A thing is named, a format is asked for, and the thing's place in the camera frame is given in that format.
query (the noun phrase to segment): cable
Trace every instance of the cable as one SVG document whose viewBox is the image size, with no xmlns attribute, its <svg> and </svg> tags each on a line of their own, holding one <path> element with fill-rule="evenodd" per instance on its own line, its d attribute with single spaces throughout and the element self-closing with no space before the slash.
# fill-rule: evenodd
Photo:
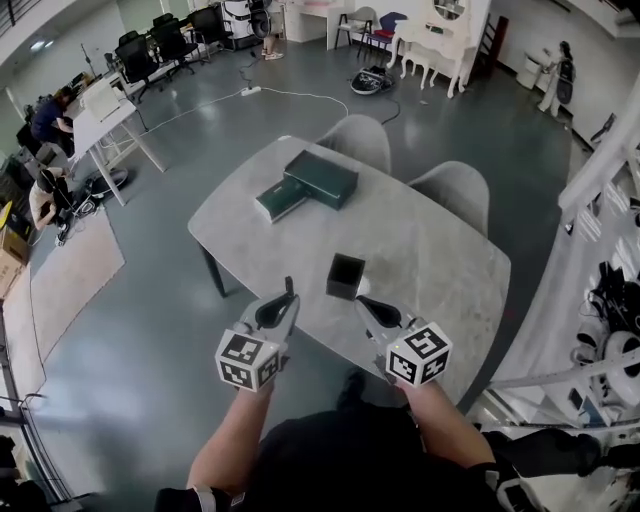
<svg viewBox="0 0 640 512">
<path fill-rule="evenodd" d="M 277 92 L 278 94 L 291 94 L 293 96 L 311 96 L 312 98 L 321 98 L 321 99 L 325 99 L 325 100 L 335 101 L 336 103 L 339 103 L 340 105 L 342 105 L 344 107 L 344 110 L 347 113 L 347 115 L 349 115 L 349 107 L 347 107 L 340 100 L 332 98 L 331 96 L 321 96 L 321 95 L 318 95 L 318 94 L 311 94 L 311 93 L 308 93 L 308 92 L 278 91 L 277 89 L 271 89 L 269 87 L 262 87 L 262 90 L 263 91 Z"/>
<path fill-rule="evenodd" d="M 401 106 L 401 105 L 400 105 L 400 103 L 398 103 L 396 100 L 394 100 L 393 98 L 387 98 L 387 97 L 385 97 L 384 99 L 385 99 L 385 100 L 387 100 L 387 101 L 391 101 L 392 103 L 395 103 L 395 104 L 396 104 L 396 106 L 398 107 L 398 110 L 397 110 L 397 112 L 396 112 L 393 116 L 389 117 L 388 119 L 385 119 L 384 121 L 382 121 L 382 123 L 380 123 L 380 124 L 382 124 L 383 126 L 384 126 L 385 124 L 387 124 L 387 123 L 389 123 L 389 122 L 393 121 L 394 119 L 396 119 L 396 118 L 401 114 L 401 112 L 402 112 L 402 106 Z"/>
<path fill-rule="evenodd" d="M 215 100 L 212 100 L 212 101 L 207 101 L 206 103 L 202 103 L 201 105 L 198 105 L 198 106 L 192 108 L 191 110 L 187 110 L 186 112 L 182 112 L 181 114 L 178 114 L 177 116 L 173 116 L 171 119 L 167 119 L 166 121 L 163 121 L 159 125 L 154 126 L 149 131 L 147 131 L 145 133 L 141 133 L 140 137 L 144 137 L 145 135 L 148 135 L 151 132 L 156 131 L 161 126 L 164 126 L 165 124 L 168 124 L 171 121 L 175 121 L 176 119 L 178 119 L 178 118 L 180 118 L 182 116 L 186 116 L 187 114 L 191 114 L 192 112 L 195 112 L 196 110 L 199 110 L 199 109 L 201 109 L 203 107 L 207 107 L 209 105 L 213 105 L 214 103 L 217 103 L 218 101 L 223 101 L 223 100 L 228 100 L 229 98 L 233 98 L 234 96 L 237 96 L 238 94 L 240 94 L 243 90 L 244 89 L 240 89 L 239 91 L 236 91 L 233 94 L 229 94 L 227 96 L 223 96 L 222 98 L 218 98 L 218 99 L 215 99 Z M 133 142 L 133 139 L 121 140 L 120 142 L 116 142 L 114 144 L 107 144 L 106 146 L 103 146 L 102 143 L 100 143 L 100 146 L 102 146 L 103 149 L 108 149 L 108 148 L 113 148 L 113 147 L 117 146 L 118 144 L 124 144 L 126 142 Z"/>
</svg>

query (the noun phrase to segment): table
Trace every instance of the table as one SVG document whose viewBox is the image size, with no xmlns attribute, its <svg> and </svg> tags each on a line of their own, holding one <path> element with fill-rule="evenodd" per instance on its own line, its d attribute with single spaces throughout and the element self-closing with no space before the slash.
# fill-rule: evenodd
<svg viewBox="0 0 640 512">
<path fill-rule="evenodd" d="M 113 169 L 118 163 L 126 158 L 136 148 L 142 149 L 154 165 L 164 172 L 166 167 L 160 162 L 158 157 L 151 151 L 151 148 L 142 140 L 136 132 L 135 126 L 131 121 L 131 116 L 136 112 L 136 107 L 128 99 L 120 100 L 120 107 L 109 114 L 102 121 L 98 121 L 89 110 L 83 110 L 73 121 L 73 133 L 75 138 L 76 152 L 73 158 L 78 161 L 87 152 L 91 154 L 94 162 L 98 166 L 100 173 L 108 183 L 109 188 L 116 196 L 118 202 L 124 206 L 126 203 L 120 194 L 120 191 L 113 183 L 109 170 Z M 132 139 L 132 143 L 124 150 L 120 150 L 118 146 L 116 150 L 118 155 L 111 161 L 107 161 L 104 157 L 100 140 L 107 134 L 111 133 L 118 126 L 122 126 Z"/>
<path fill-rule="evenodd" d="M 387 68 L 389 69 L 393 68 L 396 63 L 398 45 L 401 39 L 408 47 L 405 48 L 407 52 L 411 49 L 410 45 L 416 43 L 427 50 L 438 52 L 445 59 L 452 60 L 454 67 L 453 73 L 451 74 L 451 81 L 449 82 L 447 97 L 449 99 L 453 98 L 453 90 L 456 83 L 458 83 L 458 90 L 464 92 L 464 82 L 468 79 L 472 67 L 472 62 L 470 62 L 469 59 L 465 59 L 465 57 L 469 50 L 474 49 L 472 45 L 468 43 L 461 44 L 460 39 L 433 32 L 424 25 L 414 23 L 410 20 L 400 20 L 396 23 L 396 31 L 393 36 L 393 41 L 391 42 L 391 60 L 387 64 Z M 438 73 L 437 65 L 434 67 L 435 73 Z"/>
<path fill-rule="evenodd" d="M 309 200 L 270 224 L 254 198 L 304 149 L 358 172 L 358 188 L 340 211 Z M 353 303 L 325 294 L 336 252 L 366 260 L 372 295 L 405 303 L 452 340 L 451 366 L 440 382 L 454 402 L 475 378 L 502 317 L 511 264 L 489 240 L 383 172 L 294 137 L 273 142 L 233 172 L 191 218 L 189 231 L 222 293 L 216 260 L 258 297 L 283 290 L 290 275 L 301 299 L 298 328 L 379 375 Z"/>
</svg>

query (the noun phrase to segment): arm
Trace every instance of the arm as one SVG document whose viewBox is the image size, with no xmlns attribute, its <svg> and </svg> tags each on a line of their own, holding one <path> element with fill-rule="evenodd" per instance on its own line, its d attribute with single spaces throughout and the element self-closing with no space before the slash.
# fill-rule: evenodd
<svg viewBox="0 0 640 512">
<path fill-rule="evenodd" d="M 272 391 L 273 381 L 257 393 L 238 391 L 222 425 L 193 461 L 188 488 L 213 487 L 230 495 L 242 491 L 258 453 Z"/>
<path fill-rule="evenodd" d="M 61 117 L 58 117 L 56 121 L 58 123 L 58 128 L 60 128 L 60 130 L 62 130 L 65 133 L 73 133 L 73 128 L 71 128 L 71 126 L 65 123 L 64 119 L 62 119 Z"/>
<path fill-rule="evenodd" d="M 398 382 L 418 420 L 427 451 L 463 468 L 495 462 L 489 443 L 451 403 L 442 388 L 430 382 L 419 388 Z"/>
<path fill-rule="evenodd" d="M 45 227 L 49 225 L 49 223 L 51 222 L 55 214 L 56 214 L 56 205 L 54 203 L 51 203 L 49 207 L 49 213 L 47 213 L 44 217 L 40 217 L 37 220 L 34 219 L 36 229 L 38 231 L 42 231 Z"/>
</svg>

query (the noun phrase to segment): power strip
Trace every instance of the power strip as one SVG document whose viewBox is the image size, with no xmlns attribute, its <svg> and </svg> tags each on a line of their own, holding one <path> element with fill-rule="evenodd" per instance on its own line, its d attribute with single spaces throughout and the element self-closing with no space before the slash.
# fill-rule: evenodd
<svg viewBox="0 0 640 512">
<path fill-rule="evenodd" d="M 251 94 L 255 94 L 257 92 L 260 92 L 262 90 L 261 87 L 256 86 L 256 87 L 247 87 L 245 89 L 242 89 L 242 91 L 240 91 L 240 94 L 242 96 L 249 96 Z"/>
</svg>

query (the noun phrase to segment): gray marble table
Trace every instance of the gray marble table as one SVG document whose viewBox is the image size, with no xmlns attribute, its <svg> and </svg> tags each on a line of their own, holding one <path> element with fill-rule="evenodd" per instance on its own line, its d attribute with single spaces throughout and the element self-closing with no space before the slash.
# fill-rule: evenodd
<svg viewBox="0 0 640 512">
<path fill-rule="evenodd" d="M 304 149 L 357 171 L 358 188 L 340 211 L 309 200 L 272 225 L 255 197 L 281 180 Z M 366 260 L 371 294 L 404 302 L 452 340 L 451 364 L 439 380 L 454 402 L 491 348 L 509 286 L 507 256 L 456 216 L 376 169 L 293 137 L 273 142 L 233 172 L 191 218 L 189 231 L 258 297 L 282 290 L 285 276 L 292 276 L 302 303 L 297 327 L 379 375 L 353 303 L 325 294 L 336 252 Z"/>
</svg>

